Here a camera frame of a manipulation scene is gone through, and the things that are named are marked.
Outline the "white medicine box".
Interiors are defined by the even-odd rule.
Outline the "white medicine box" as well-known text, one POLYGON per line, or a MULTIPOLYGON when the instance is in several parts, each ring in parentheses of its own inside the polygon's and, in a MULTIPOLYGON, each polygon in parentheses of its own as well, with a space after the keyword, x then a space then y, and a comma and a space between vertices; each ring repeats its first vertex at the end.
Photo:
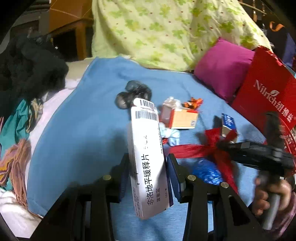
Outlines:
POLYGON ((135 98, 130 116, 128 154, 133 205, 137 217, 146 220, 171 207, 173 197, 155 105, 135 98))

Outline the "red plastic bag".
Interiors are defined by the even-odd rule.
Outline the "red plastic bag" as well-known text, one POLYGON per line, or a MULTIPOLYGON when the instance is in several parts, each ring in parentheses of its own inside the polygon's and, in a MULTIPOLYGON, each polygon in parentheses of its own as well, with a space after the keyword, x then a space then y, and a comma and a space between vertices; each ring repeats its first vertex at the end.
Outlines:
POLYGON ((213 128, 205 131, 206 144, 204 145, 178 145, 169 148, 169 153, 174 154, 177 159, 209 158, 213 161, 225 182, 238 193, 238 188, 234 181, 233 164, 228 152, 218 147, 219 142, 230 142, 237 137, 236 130, 231 130, 225 138, 221 136, 222 128, 213 128))

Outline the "light blue crumpled tissue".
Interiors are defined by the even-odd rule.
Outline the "light blue crumpled tissue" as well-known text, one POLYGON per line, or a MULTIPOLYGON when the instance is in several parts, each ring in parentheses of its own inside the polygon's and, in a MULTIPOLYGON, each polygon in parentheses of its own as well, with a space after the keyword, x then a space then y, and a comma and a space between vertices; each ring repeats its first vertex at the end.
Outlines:
POLYGON ((161 138, 169 146, 178 146, 180 144, 180 131, 176 129, 167 128, 164 123, 159 123, 159 131, 161 138))

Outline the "blue toothpaste box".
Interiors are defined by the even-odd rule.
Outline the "blue toothpaste box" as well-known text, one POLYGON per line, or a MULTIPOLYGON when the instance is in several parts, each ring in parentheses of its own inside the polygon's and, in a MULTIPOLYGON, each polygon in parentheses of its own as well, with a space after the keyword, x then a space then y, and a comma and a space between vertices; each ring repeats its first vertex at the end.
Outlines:
POLYGON ((221 122, 222 122, 222 130, 221 130, 221 135, 222 137, 226 137, 230 131, 235 131, 237 132, 237 128, 235 125, 234 118, 222 113, 221 114, 221 122))

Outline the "blue blanket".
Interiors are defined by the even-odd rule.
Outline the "blue blanket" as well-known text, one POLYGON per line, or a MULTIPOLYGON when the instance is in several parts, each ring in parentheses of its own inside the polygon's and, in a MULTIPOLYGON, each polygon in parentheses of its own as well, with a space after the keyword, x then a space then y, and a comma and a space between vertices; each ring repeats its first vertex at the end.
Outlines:
POLYGON ((234 118, 239 141, 264 141, 255 126, 192 74, 147 69, 122 57, 94 59, 34 145, 27 181, 28 207, 43 216, 33 233, 35 240, 77 240, 78 227, 73 222, 77 207, 70 200, 51 217, 46 213, 67 187, 91 184, 110 174, 127 153, 130 112, 119 109, 115 98, 130 80, 152 90, 157 108, 170 96, 203 99, 197 125, 181 132, 181 144, 203 142, 204 131, 211 129, 222 113, 234 118))

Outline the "small cardboard box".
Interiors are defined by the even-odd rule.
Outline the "small cardboard box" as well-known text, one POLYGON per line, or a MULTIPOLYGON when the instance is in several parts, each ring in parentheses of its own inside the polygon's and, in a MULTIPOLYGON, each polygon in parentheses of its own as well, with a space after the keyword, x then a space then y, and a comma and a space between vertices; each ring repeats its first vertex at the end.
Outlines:
POLYGON ((197 123, 198 115, 198 112, 195 110, 186 108, 170 108, 163 105, 160 121, 170 129, 194 129, 197 123))

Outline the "red Nilrich paper bag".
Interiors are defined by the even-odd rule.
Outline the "red Nilrich paper bag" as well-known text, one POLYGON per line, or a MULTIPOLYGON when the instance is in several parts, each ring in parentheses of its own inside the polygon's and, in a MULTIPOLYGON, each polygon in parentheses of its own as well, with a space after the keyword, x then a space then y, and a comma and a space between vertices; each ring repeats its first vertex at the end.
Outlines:
POLYGON ((258 47, 232 108, 264 133, 266 113, 278 114, 285 150, 295 155, 295 76, 266 47, 258 47))

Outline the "orange candy wrapper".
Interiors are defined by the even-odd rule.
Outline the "orange candy wrapper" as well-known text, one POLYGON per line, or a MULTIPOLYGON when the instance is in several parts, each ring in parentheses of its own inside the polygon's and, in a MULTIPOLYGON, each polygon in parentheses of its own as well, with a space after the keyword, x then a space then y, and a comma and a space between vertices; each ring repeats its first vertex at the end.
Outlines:
POLYGON ((192 97, 188 102, 183 103, 183 107, 189 108, 192 110, 197 110, 202 104, 203 104, 203 99, 201 98, 195 99, 192 97))

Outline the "dark crumpled plastic wrapper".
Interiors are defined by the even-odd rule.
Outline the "dark crumpled plastic wrapper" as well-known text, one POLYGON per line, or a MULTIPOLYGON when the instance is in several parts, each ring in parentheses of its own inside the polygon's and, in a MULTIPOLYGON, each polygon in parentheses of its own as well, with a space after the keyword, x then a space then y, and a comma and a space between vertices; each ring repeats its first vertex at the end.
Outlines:
POLYGON ((142 98, 150 101, 152 98, 151 89, 136 80, 131 80, 127 83, 125 91, 120 92, 115 99, 115 104, 120 109, 128 109, 132 106, 135 98, 142 98))

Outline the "magenta pillow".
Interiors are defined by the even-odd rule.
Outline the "magenta pillow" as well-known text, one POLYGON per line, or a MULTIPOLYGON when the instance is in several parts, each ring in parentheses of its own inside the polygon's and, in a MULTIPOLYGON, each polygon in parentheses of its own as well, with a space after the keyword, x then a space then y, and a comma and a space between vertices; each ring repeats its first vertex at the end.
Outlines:
POLYGON ((194 69, 194 75, 231 103, 246 77, 255 52, 219 38, 194 69))

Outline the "colourful clothes pile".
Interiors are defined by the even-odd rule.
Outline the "colourful clothes pile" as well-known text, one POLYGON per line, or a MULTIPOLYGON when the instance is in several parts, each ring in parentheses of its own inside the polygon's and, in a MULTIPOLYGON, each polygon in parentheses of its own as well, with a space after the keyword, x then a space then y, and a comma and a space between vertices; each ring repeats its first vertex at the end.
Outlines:
POLYGON ((1 188, 13 191, 17 201, 27 208, 25 170, 31 158, 30 132, 43 114, 43 101, 22 100, 5 120, 1 117, 1 188))

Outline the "black fuzzy garment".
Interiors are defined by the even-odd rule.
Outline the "black fuzzy garment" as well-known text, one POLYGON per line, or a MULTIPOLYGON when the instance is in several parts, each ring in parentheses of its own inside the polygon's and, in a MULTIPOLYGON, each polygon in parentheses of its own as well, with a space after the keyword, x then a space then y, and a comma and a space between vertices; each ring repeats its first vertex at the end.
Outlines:
POLYGON ((11 39, 1 53, 1 117, 8 117, 22 100, 63 89, 68 70, 48 35, 11 39))

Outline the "green floral quilt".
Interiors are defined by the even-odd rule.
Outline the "green floral quilt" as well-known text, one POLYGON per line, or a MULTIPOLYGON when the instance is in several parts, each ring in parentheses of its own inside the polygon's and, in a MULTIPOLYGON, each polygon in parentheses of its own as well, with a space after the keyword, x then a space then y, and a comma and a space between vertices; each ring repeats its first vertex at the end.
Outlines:
POLYGON ((92 55, 126 56, 146 68, 193 70, 219 38, 270 47, 238 1, 93 1, 92 55))

